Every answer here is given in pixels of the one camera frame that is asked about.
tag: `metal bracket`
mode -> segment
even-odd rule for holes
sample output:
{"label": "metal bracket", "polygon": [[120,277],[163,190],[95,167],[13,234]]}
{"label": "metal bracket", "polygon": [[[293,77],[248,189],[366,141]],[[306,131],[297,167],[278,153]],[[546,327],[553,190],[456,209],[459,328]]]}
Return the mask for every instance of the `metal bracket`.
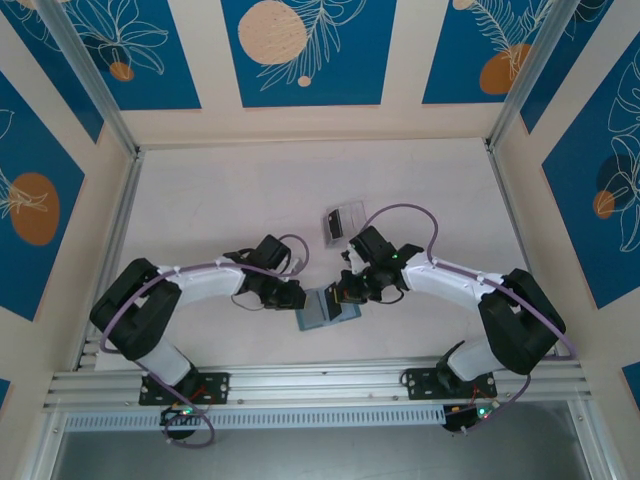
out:
{"label": "metal bracket", "polygon": [[459,398],[474,398],[476,390],[486,396],[495,398],[498,395],[493,374],[480,375],[472,382],[462,383],[456,389],[455,395],[446,391],[440,384],[437,368],[409,368],[404,371],[400,382],[407,387],[409,400],[448,400]]}
{"label": "metal bracket", "polygon": [[[195,405],[226,405],[229,392],[228,373],[203,373],[198,384],[202,389],[191,399]],[[138,403],[142,406],[169,406],[176,399],[151,377],[142,377],[142,387]]]}

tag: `clear plastic container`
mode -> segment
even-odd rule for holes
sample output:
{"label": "clear plastic container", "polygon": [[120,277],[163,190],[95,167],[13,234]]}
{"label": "clear plastic container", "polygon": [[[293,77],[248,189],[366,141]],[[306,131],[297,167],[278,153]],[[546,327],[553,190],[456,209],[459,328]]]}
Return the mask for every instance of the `clear plastic container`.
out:
{"label": "clear plastic container", "polygon": [[327,248],[346,247],[367,221],[361,201],[343,203],[327,208],[322,217],[322,231]]}

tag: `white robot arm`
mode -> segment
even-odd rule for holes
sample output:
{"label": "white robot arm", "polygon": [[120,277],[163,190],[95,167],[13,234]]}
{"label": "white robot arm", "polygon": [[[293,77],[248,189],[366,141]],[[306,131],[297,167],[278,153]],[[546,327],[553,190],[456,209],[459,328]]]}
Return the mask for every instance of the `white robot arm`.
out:
{"label": "white robot arm", "polygon": [[[248,291],[256,293],[265,308],[303,308],[306,294],[299,282],[288,278],[296,266],[290,260],[291,250],[271,235],[256,249],[227,253],[208,266],[157,267],[144,258],[134,260],[96,303],[90,318],[125,358],[189,397],[197,389],[199,373],[164,336],[174,311]],[[148,291],[118,317],[145,285],[150,285]]]}
{"label": "white robot arm", "polygon": [[483,273],[430,259],[415,245],[396,250],[374,227],[353,238],[343,257],[351,270],[343,270],[340,282],[330,287],[336,302],[380,302],[382,290],[394,286],[400,292],[437,295],[479,313],[485,335],[454,346],[438,364],[438,380],[452,398],[458,387],[482,374],[501,369],[529,374],[556,343],[556,335],[508,293],[517,293],[514,298],[525,299],[557,330],[565,331],[556,310],[523,270]]}

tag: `blue wall panel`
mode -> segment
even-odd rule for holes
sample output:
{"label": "blue wall panel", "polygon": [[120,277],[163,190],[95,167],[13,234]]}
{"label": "blue wall panel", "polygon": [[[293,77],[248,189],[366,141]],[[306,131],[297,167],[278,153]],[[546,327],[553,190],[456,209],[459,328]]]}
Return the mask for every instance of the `blue wall panel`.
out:
{"label": "blue wall panel", "polygon": [[245,108],[378,105],[396,0],[222,0]]}
{"label": "blue wall panel", "polygon": [[565,28],[520,114],[529,133],[569,74],[613,0],[582,0]]}
{"label": "blue wall panel", "polygon": [[83,179],[0,74],[0,307],[34,319]]}
{"label": "blue wall panel", "polygon": [[640,35],[543,164],[597,306],[640,286]]}

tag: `white tabletop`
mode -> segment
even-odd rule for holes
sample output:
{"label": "white tabletop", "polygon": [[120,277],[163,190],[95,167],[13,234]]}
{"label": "white tabletop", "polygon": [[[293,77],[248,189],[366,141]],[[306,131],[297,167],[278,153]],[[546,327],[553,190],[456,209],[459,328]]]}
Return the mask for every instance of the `white tabletop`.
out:
{"label": "white tabletop", "polygon": [[[341,250],[324,247],[321,217],[354,199],[367,215],[396,202],[430,209],[440,223],[440,258],[500,273],[524,265],[482,141],[451,139],[149,151],[120,269],[138,257],[162,265],[207,262],[256,247],[269,233],[296,233],[311,248],[302,285],[326,285],[346,264]],[[387,212],[374,225],[397,248],[425,246],[432,232],[429,219],[412,210]],[[250,295],[238,301],[254,305]],[[177,311],[166,335],[195,365],[213,366],[441,355],[482,332],[477,312],[408,293],[399,304],[368,304],[358,319],[306,332],[294,312],[247,312],[229,298],[212,298]],[[127,368],[118,355],[96,363],[97,370]]]}

